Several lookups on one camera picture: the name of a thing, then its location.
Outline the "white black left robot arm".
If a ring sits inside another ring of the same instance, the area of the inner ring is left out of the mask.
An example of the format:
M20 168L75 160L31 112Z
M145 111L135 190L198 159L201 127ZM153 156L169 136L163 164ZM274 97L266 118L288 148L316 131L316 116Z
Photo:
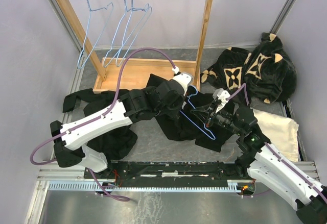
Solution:
M76 122L61 125L54 144L59 167L81 165L102 178L108 178L113 172L112 164L104 153L90 148L87 143L114 129L151 120L156 115L178 115L188 85L187 82L173 78L158 87L133 89L112 105Z

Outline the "black shirt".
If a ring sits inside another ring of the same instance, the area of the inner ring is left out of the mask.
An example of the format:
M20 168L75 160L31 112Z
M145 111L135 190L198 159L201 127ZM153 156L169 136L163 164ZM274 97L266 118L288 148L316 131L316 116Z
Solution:
M80 90L64 98L62 112L73 111L78 101L84 101L87 102L83 109L84 116L89 116L110 106L114 95L114 91L94 93L91 88ZM104 153L107 160L121 160L130 153L136 142L137 135L130 129L130 126L124 126L92 139L87 146L99 153Z
M186 94L189 95L193 93L195 93L194 88L189 86ZM190 101L196 108L201 107L210 104L213 101L213 95L211 93L203 94L199 92L196 96L192 96ZM203 123L196 116L191 114L191 109L193 108L187 103L184 107L185 114L198 126L202 127ZM213 132L216 140L210 140L192 123L190 123L181 113L179 113L179 117L177 119L171 119L166 115L157 116L155 119L169 140L194 140L197 146L216 152L220 152L222 145L233 135L233 133L229 130L218 125L213 125L208 129Z

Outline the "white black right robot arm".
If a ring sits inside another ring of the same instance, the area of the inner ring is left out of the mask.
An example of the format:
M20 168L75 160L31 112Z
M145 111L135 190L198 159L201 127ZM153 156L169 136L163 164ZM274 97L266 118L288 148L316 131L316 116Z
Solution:
M326 223L326 186L284 156L264 135L253 110L240 106L234 113L215 104L192 109L207 128L220 126L238 135L242 155L234 162L235 174L258 180L283 198L302 223Z

